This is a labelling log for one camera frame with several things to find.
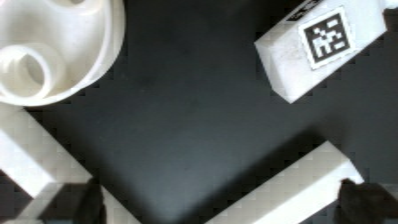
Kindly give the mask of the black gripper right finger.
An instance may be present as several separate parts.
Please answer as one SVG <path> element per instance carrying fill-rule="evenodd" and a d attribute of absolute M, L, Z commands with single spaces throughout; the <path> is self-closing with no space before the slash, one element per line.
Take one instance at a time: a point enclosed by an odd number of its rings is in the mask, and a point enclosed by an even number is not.
<path fill-rule="evenodd" d="M 398 184 L 341 181 L 334 224 L 398 224 Z"/>

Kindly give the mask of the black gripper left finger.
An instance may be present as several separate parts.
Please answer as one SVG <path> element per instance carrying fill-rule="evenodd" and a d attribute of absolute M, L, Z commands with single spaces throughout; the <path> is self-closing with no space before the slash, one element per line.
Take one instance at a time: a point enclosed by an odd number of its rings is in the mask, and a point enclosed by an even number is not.
<path fill-rule="evenodd" d="M 68 183 L 41 213 L 45 224 L 107 224 L 101 186 L 96 179 Z"/>

